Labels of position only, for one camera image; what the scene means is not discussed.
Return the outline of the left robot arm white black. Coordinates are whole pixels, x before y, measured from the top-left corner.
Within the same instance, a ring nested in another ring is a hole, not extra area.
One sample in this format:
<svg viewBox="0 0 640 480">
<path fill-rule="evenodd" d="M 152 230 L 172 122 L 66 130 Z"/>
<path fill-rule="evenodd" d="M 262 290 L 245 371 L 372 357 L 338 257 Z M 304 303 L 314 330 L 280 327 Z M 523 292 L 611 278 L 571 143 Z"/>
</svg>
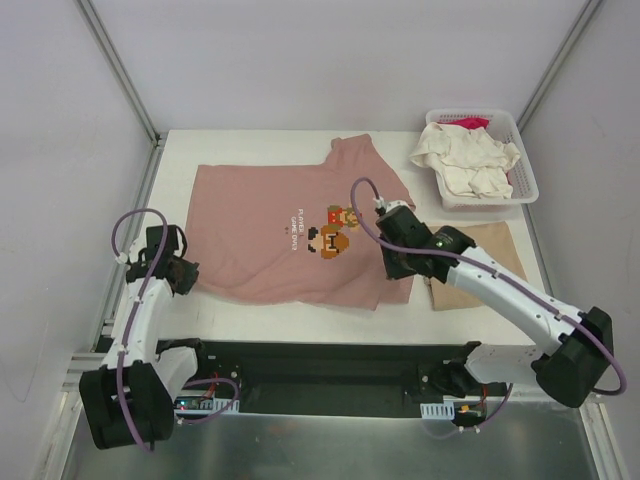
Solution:
<svg viewBox="0 0 640 480">
<path fill-rule="evenodd" d="M 89 429 L 101 450 L 134 445 L 153 447 L 169 439 L 174 402 L 182 387 L 204 387 L 211 377 L 198 338 L 159 340 L 159 325 L 176 295 L 186 295 L 198 277 L 198 265 L 167 247 L 149 280 L 151 248 L 141 250 L 126 272 L 128 296 L 123 325 L 100 366 L 81 375 L 79 392 Z"/>
</svg>

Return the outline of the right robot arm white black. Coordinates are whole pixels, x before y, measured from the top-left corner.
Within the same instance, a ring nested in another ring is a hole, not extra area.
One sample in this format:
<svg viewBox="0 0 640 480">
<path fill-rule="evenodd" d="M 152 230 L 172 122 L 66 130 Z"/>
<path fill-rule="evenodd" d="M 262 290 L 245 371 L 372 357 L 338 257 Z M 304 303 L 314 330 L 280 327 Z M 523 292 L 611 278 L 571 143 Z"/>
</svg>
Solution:
<svg viewBox="0 0 640 480">
<path fill-rule="evenodd" d="M 614 355 L 610 316 L 554 299 L 519 279 L 471 237 L 453 227 L 432 232 L 423 223 L 384 227 L 376 235 L 392 279 L 420 275 L 477 297 L 531 341 L 525 346 L 465 344 L 431 373 L 435 386 L 462 397 L 484 384 L 540 387 L 560 404 L 577 408 L 592 393 L 617 396 L 627 379 Z M 598 383 L 608 369 L 619 379 L 605 391 Z"/>
</svg>

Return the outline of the pink printed t shirt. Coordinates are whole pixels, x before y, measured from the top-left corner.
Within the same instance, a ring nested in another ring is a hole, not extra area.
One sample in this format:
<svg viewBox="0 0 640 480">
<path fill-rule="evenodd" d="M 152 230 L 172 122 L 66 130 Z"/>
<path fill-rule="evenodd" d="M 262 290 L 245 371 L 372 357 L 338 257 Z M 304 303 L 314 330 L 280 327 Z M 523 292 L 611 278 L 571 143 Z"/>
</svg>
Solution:
<svg viewBox="0 0 640 480">
<path fill-rule="evenodd" d="M 367 134 L 336 138 L 318 165 L 201 165 L 186 221 L 199 289 L 254 304 L 303 302 L 374 310 L 408 302 L 389 280 L 373 227 L 370 178 L 387 200 L 413 201 Z"/>
</svg>

